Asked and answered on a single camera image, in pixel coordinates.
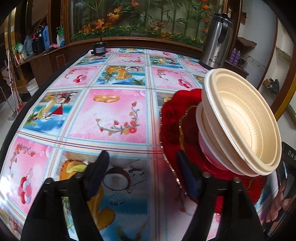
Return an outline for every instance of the floor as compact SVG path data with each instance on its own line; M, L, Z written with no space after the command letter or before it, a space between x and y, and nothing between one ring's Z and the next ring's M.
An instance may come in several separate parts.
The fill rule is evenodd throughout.
M8 98L8 102L3 102L0 104L0 149L11 125L13 124L13 121L7 119L13 114L13 111L9 104L13 106L13 99L11 96Z

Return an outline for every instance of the stainless steel thermos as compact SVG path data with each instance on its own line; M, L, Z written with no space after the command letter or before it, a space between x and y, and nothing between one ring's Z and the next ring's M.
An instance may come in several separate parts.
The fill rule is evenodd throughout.
M212 18L199 64L206 69L221 68L225 62L232 38L232 20L226 13Z

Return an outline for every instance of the thermos handle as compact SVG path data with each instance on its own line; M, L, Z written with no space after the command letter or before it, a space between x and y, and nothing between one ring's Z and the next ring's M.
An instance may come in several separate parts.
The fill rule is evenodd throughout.
M226 37L227 31L228 31L228 21L225 19L221 19L221 21L222 21L222 28L221 28L220 36L218 38L219 44L223 43L223 41Z

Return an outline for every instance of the white bucket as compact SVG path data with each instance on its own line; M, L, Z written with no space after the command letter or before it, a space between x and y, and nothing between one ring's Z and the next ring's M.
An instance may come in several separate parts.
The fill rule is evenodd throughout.
M39 89L35 78L27 84L27 89L31 96Z

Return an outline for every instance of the stacked bowls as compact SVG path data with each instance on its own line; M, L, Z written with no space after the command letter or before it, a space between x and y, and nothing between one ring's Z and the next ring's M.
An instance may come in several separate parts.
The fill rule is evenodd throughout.
M255 177L279 165L281 137L275 117L240 75L227 69L206 74L196 121L200 147L216 167Z

